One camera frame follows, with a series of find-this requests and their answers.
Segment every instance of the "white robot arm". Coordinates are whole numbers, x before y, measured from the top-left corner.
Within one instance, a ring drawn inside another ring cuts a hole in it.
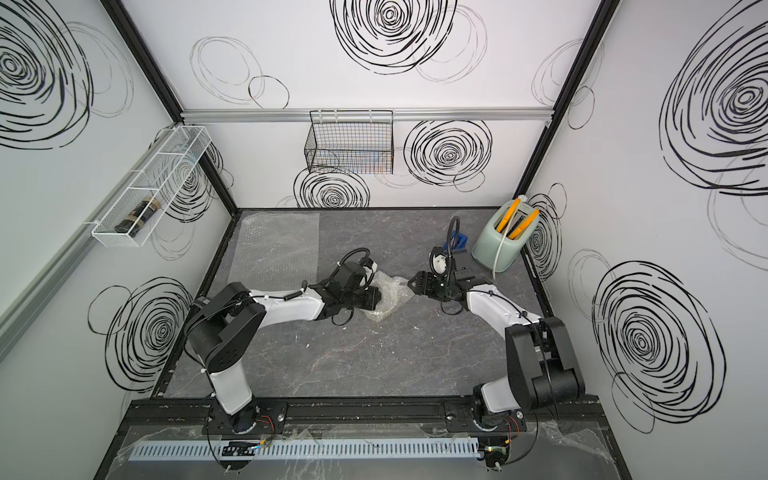
[[[359,262],[347,261],[360,252],[365,256]],[[369,251],[353,250],[338,265],[329,278],[316,285],[304,284],[297,291],[247,290],[240,283],[231,283],[188,324],[185,334],[223,410],[233,417],[236,432],[252,426],[244,410],[252,393],[240,357],[258,329],[294,320],[326,319],[345,308],[376,308],[381,294],[369,286],[376,270]],[[409,281],[411,290],[440,301],[460,302],[506,341],[508,375],[475,387],[478,424],[493,426],[515,410],[584,395],[581,370],[559,319],[542,319],[502,295],[496,286],[474,274],[465,250],[449,251],[445,272],[434,272],[417,273]]]

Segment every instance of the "red wire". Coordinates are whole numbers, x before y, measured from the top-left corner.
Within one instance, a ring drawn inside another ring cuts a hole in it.
[[[272,427],[272,435],[274,435],[275,434],[275,425],[272,423],[272,419],[270,417],[268,417],[267,415],[262,415],[261,418],[262,419],[267,419],[267,420],[270,421],[270,426]]]
[[[520,425],[518,425],[518,421],[513,419],[512,417],[509,417],[509,418],[515,423],[515,428],[518,430],[518,436],[520,436]]]
[[[518,421],[513,419],[512,417],[509,417],[510,420],[512,420],[515,423],[515,428],[518,430],[518,436],[520,436],[520,425],[518,425]],[[507,419],[504,419],[505,422],[507,422],[507,427],[509,427],[509,442],[512,442],[512,425],[509,423]]]

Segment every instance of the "bubble wrap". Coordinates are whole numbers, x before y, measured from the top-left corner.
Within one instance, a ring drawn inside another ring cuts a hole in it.
[[[376,272],[372,286],[377,286],[382,293],[382,299],[376,304],[376,310],[361,310],[368,318],[379,322],[397,310],[413,296],[408,288],[408,280],[401,276],[389,276],[384,272]]]
[[[229,282],[291,290],[317,282],[320,214],[255,212],[240,221]]]

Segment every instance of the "white wire basket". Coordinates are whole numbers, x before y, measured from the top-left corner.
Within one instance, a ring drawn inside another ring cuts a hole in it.
[[[177,125],[91,235],[105,247],[143,246],[209,145],[205,127]]]

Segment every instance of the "wire basket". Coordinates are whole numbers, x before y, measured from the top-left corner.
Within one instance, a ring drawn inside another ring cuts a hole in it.
[[[91,235],[105,247],[144,245],[209,145],[205,127],[176,126]]]
[[[338,167],[356,174],[391,174],[392,116],[390,110],[311,111],[312,126],[304,144],[307,168],[310,172]]]

